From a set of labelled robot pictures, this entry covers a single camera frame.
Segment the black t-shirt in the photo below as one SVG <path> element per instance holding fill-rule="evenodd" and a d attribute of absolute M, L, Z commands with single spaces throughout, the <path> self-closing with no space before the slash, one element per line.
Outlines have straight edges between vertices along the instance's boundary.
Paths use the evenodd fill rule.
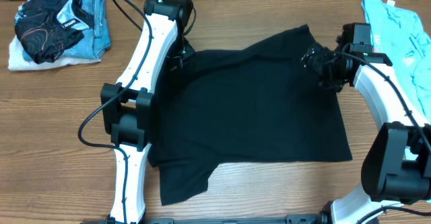
<path fill-rule="evenodd" d="M 162 205 L 207 191 L 222 163 L 349 161 L 336 93 L 300 60 L 308 26 L 242 50 L 202 50 L 161 75 L 148 155 Z"/>

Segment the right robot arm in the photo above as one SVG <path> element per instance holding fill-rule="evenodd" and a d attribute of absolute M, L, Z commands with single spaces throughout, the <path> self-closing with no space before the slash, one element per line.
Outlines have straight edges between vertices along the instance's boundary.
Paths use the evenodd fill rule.
<path fill-rule="evenodd" d="M 314 215 L 288 215 L 288 223 L 378 223 L 389 210 L 428 217 L 409 205 L 430 200 L 430 122 L 407 99 L 393 64 L 371 43 L 370 24 L 343 26 L 338 46 L 311 46 L 302 64 L 336 92 L 345 84 L 364 98 L 378 134 L 362 164 L 360 183 Z"/>

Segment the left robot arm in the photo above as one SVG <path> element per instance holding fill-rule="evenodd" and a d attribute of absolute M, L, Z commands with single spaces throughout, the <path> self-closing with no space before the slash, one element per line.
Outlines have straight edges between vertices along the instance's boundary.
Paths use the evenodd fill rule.
<path fill-rule="evenodd" d="M 105 131 L 116 157 L 114 204 L 107 223 L 141 223 L 149 153 L 152 100 L 162 69 L 180 69 L 194 50 L 185 36 L 193 27 L 192 0 L 147 0 L 144 25 L 133 56 L 115 84 L 104 84 Z"/>

